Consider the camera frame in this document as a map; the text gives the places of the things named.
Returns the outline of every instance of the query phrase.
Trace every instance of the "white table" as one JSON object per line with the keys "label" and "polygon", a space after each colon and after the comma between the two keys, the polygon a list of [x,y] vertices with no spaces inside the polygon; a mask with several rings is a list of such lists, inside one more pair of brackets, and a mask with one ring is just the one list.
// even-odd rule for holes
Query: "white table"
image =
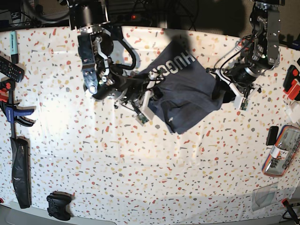
{"label": "white table", "polygon": [[[238,38],[183,30],[124,27],[135,48],[137,71],[146,68],[172,38],[181,38],[206,67],[234,48]],[[73,194],[74,216],[117,224],[215,223],[281,214],[280,200],[299,182],[299,155],[282,178],[261,171],[270,126],[288,123],[283,80],[300,52],[281,48],[281,64],[257,79],[263,86],[249,112],[231,103],[183,135],[170,134],[155,118],[139,126],[112,100],[84,95],[77,32],[43,28],[17,32],[26,77],[17,84],[20,106],[36,106],[33,127],[16,126],[30,140],[32,207],[46,209],[53,191]],[[0,33],[1,55],[9,55],[9,33]],[[130,56],[115,43],[115,62]],[[16,201],[11,183],[10,125],[0,116],[0,197]],[[252,191],[279,182],[278,204],[253,212]]]}

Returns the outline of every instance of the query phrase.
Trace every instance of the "black remote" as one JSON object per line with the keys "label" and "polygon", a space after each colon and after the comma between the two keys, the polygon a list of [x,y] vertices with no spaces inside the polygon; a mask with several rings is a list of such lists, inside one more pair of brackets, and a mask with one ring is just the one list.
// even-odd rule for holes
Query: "black remote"
{"label": "black remote", "polygon": [[5,76],[8,76],[10,79],[14,80],[17,83],[21,82],[24,77],[24,70],[1,56],[0,73],[3,73]]}
{"label": "black remote", "polygon": [[72,201],[71,196],[51,193],[47,196],[49,208],[47,211],[49,216],[57,218],[62,221],[68,221],[71,215],[66,211],[66,206]]}

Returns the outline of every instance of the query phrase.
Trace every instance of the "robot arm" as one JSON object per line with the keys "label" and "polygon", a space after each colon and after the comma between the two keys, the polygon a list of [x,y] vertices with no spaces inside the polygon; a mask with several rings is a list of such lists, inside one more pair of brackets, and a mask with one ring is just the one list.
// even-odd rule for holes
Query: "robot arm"
{"label": "robot arm", "polygon": [[231,69],[209,69],[212,73],[227,83],[234,96],[234,106],[246,110],[249,99],[260,90],[253,82],[266,70],[278,67],[279,55],[279,33],[280,5],[285,2],[280,0],[255,0],[253,11],[250,16],[252,34],[242,40],[244,47],[238,52],[241,53],[238,62]]}
{"label": "robot arm", "polygon": [[[245,46],[240,51],[238,63],[231,69],[223,70],[224,63],[220,69],[210,70],[229,85],[235,96],[235,107],[242,110],[247,109],[249,99],[260,88],[253,82],[265,70],[277,67],[280,59],[278,7],[284,5],[284,0],[252,1],[254,6],[250,23],[253,32],[244,40]],[[108,26],[106,3],[106,0],[68,0],[70,27],[80,32],[78,52],[82,59],[84,86],[96,100],[110,97],[122,104],[131,103],[135,112],[142,118],[140,121],[148,121],[151,116],[147,116],[146,105],[153,95],[152,88],[156,82],[164,80],[163,76],[123,75],[124,69],[135,68],[136,58],[131,48],[122,38],[114,35],[112,28]],[[127,49],[133,59],[131,66],[113,63],[110,57],[113,52],[113,41],[105,30]]]}

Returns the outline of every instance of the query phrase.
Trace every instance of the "game controller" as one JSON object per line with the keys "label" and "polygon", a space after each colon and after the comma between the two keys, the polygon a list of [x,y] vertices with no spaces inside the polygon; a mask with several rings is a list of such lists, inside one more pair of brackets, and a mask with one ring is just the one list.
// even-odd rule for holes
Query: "game controller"
{"label": "game controller", "polygon": [[49,202],[49,208],[47,208],[49,216],[62,221],[71,219],[71,215],[66,211],[66,206],[72,201],[70,196],[51,193],[47,196],[47,201]]}

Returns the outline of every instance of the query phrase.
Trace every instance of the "tv remote control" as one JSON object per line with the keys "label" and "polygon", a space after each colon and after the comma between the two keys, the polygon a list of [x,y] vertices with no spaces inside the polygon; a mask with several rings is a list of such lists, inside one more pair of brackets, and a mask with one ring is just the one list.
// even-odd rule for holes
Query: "tv remote control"
{"label": "tv remote control", "polygon": [[1,56],[0,73],[3,73],[5,76],[8,76],[10,79],[14,80],[17,83],[21,82],[24,77],[24,70]]}

